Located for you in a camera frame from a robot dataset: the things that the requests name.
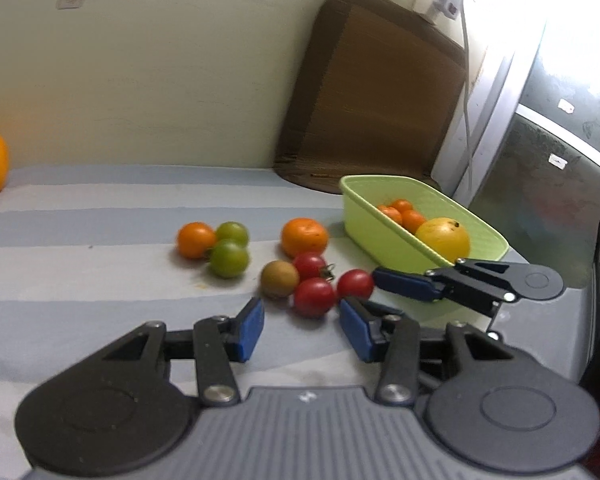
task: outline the metal bolt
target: metal bolt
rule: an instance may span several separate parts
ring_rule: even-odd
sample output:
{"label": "metal bolt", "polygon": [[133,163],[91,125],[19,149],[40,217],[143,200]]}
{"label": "metal bolt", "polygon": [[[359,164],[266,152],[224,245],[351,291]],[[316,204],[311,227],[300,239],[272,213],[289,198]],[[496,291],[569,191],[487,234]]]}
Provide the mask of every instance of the metal bolt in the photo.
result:
{"label": "metal bolt", "polygon": [[211,402],[231,402],[236,393],[235,389],[226,384],[212,384],[205,389],[205,399]]}
{"label": "metal bolt", "polygon": [[411,399],[411,390],[401,384],[387,384],[380,390],[380,397],[392,404],[406,402]]}
{"label": "metal bolt", "polygon": [[382,319],[385,321],[393,321],[394,323],[402,320],[402,318],[397,314],[387,314],[386,316],[382,316]]}

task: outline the white logo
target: white logo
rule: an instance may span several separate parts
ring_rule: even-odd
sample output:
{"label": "white logo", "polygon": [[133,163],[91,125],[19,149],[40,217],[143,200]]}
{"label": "white logo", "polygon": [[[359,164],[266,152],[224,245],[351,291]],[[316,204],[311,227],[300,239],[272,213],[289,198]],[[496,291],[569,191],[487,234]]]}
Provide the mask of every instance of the white logo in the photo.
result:
{"label": "white logo", "polygon": [[318,396],[313,392],[302,392],[300,395],[298,395],[298,399],[300,399],[302,402],[306,402],[307,404],[317,398]]}

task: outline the brown board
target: brown board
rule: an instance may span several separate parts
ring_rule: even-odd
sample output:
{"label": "brown board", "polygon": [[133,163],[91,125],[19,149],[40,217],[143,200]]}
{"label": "brown board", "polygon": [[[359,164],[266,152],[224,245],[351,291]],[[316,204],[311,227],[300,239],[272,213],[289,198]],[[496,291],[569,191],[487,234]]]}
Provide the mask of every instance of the brown board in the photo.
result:
{"label": "brown board", "polygon": [[430,171],[464,82],[462,48],[389,0],[327,0],[280,132],[273,168],[338,192],[347,174]]}

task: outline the silver screw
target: silver screw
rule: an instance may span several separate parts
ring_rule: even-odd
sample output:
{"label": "silver screw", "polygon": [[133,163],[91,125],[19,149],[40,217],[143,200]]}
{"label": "silver screw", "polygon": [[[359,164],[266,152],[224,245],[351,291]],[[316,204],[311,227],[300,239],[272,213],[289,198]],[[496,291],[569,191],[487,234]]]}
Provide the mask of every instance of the silver screw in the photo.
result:
{"label": "silver screw", "polygon": [[211,402],[230,402],[235,399],[235,389],[226,384],[212,384],[205,389],[205,399]]}
{"label": "silver screw", "polygon": [[391,403],[406,402],[411,399],[411,390],[401,384],[387,384],[380,390],[380,397]]}

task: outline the white cable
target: white cable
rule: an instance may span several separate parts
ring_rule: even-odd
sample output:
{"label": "white cable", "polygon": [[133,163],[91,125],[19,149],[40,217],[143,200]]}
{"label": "white cable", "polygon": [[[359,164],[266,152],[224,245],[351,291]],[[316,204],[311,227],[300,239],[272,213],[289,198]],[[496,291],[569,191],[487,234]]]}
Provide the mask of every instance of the white cable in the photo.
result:
{"label": "white cable", "polygon": [[471,86],[471,76],[469,74],[469,33],[466,29],[466,15],[464,13],[464,0],[460,0],[460,20],[462,22],[462,40],[464,41],[464,67],[466,70],[464,78],[464,131],[466,138],[466,151],[469,157],[468,177],[469,177],[469,195],[474,183],[474,153],[471,149],[469,140],[469,86]]}

